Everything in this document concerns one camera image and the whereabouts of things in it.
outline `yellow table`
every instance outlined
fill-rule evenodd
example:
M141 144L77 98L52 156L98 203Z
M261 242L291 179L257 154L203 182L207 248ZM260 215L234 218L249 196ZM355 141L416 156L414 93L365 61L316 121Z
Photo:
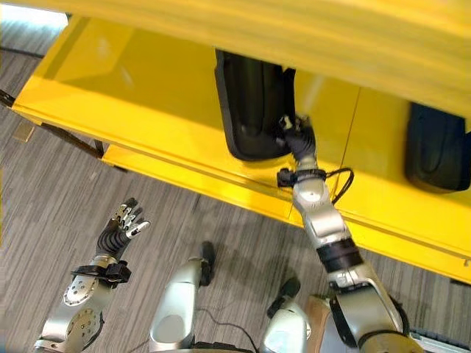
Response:
M301 226L275 180L292 159L246 163L227 150L215 64L209 46L74 16L13 109L110 143L106 163ZM312 117L321 168L356 171L339 207L357 243L471 282L470 191L431 195L402 177L407 102L303 71L296 101Z

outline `gray carpet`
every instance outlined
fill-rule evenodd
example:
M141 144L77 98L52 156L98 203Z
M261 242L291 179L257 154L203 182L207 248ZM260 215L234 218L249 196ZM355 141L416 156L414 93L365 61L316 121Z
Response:
M14 34L2 34L12 44ZM35 45L44 53L51 37ZM19 41L28 42L24 32ZM17 95L38 60L1 52L0 88ZM87 264L97 235L127 197L144 207L151 227L124 254L132 277L105 313L105 327L87 352L147 352L152 316L172 271L196 254L203 240L216 244L216 277L200 291L199 306L220 321L241 325L259 342L265 310L281 282L301 280L297 297L326 293L325 273L301 229L132 172L110 168L36 129L28 143L12 138L21 118L0 107L3 224L1 266L7 352L30 352L46 316L69 283L69 271ZM471 342L471 289L448 278L363 252L403 303L411 325ZM249 348L232 327L218 327L199 313L196 339Z

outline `yellow panel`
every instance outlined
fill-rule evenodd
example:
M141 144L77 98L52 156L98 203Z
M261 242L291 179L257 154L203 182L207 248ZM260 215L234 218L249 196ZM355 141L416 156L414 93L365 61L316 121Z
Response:
M471 258L471 190L433 194L405 178L408 107L361 89L344 158L355 181L338 206L349 219Z
M467 0L14 2L118 21L471 115Z
M299 213L291 211L291 201L268 196L263 190L250 190L231 181L117 146L108 148L103 161L302 227ZM370 225L358 224L355 220L347 220L347 224L359 246L471 283L471 266L466 267L459 254L446 252L399 234L385 233L382 229L373 229Z
M94 62L113 64L99 70ZM215 65L211 47L74 16L13 109L248 188L269 186L289 199L275 178L289 157L245 163L227 150ZM320 83L300 71L296 96L316 122L320 165L330 170L341 164L358 88Z
M285 221L291 211L291 200L269 196L269 188L251 190L246 185L239 185L230 180L203 174L200 171L128 151L121 147L110 146L103 161L170 182L182 188L204 193L215 199L236 204L276 219Z

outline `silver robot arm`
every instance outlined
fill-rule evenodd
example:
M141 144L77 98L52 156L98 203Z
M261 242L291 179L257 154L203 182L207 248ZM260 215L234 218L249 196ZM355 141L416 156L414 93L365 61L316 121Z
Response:
M330 307L341 339L367 353L422 352L408 336L406 316L361 257L340 212L330 201L327 174L318 169L316 161L312 128L298 118L291 122L285 117L284 125L297 170L280 171L278 182L293 187L294 206L336 293Z
M113 298L114 288L127 282L130 270L121 256L127 245L149 222L136 220L135 199L126 200L99 236L90 265L72 271L74 278L54 313L44 324L35 352L78 353L98 337L102 311Z

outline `black cable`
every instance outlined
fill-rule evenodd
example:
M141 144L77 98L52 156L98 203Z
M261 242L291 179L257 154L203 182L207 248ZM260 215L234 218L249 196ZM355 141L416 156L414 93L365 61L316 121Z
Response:
M15 54L26 55L28 57L35 57L36 59L43 59L44 58L44 55L42 55L42 54L33 53L32 51L26 51L26 50L21 50L21 49L7 48L5 46L0 46L0 50L9 51L9 52L15 53Z
M336 171L331 171L327 173L327 178L330 178L333 175L344 173L345 171L349 171L350 175L348 176L347 181L345 182L344 186L341 187L339 193L333 198L332 204L336 204L336 202L347 192L347 190L352 186L353 179L355 178L355 174L353 173L353 170L351 168L340 168L337 169Z
M245 328L243 328L242 326L239 326L239 325L236 325L236 324L231 324L230 322L220 322L220 321L217 321L213 314L211 314L211 312L208 310L208 309L205 309L204 307L199 307L196 309L196 311L204 311L205 313L207 313L209 315L209 317L211 318L211 320L216 324L216 325L219 325L219 326L231 326L231 327L235 327L239 330L241 330L250 340L250 343L252 344L252 347L253 349L255 350L255 353L258 353L258 348L257 346L255 345L252 337L249 335L249 333L245 330Z
M144 344L146 344L147 342L149 342L149 339L147 338L143 343L139 343L136 347L134 347L133 349L131 349L130 351L127 351L127 353L133 353L135 351L137 351L138 349L140 349Z

